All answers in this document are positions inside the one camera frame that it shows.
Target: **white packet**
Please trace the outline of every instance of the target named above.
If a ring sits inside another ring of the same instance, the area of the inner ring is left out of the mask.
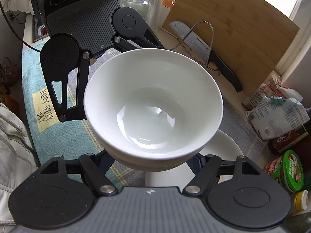
[[[295,98],[289,98],[282,106],[271,104],[264,97],[251,111],[245,111],[259,137],[269,140],[289,132],[310,120],[304,106]]]

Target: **bowl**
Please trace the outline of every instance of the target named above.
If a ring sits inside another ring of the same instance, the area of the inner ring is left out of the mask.
[[[136,49],[102,64],[89,80],[84,110],[106,151],[140,171],[181,165],[214,136],[223,115],[212,76],[190,58]]]

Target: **brown bottle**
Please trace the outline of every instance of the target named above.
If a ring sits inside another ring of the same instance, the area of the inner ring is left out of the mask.
[[[311,118],[311,108],[306,109],[306,111]],[[279,137],[270,139],[268,148],[273,154],[283,154],[289,148],[293,150],[292,147],[304,141],[309,134],[311,134],[311,120]]]

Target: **black knife handle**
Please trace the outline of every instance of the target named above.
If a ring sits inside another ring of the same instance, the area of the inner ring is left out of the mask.
[[[211,50],[209,62],[213,62],[219,72],[232,84],[237,92],[243,91],[242,84],[234,71],[215,53],[214,50]]]

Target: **wooden cutting board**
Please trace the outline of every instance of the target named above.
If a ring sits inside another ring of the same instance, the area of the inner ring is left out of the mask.
[[[299,28],[265,0],[177,0],[163,28],[182,21],[190,28],[200,20],[214,27],[213,49],[234,70],[244,92],[251,96],[275,68]],[[208,45],[206,24],[194,29]]]

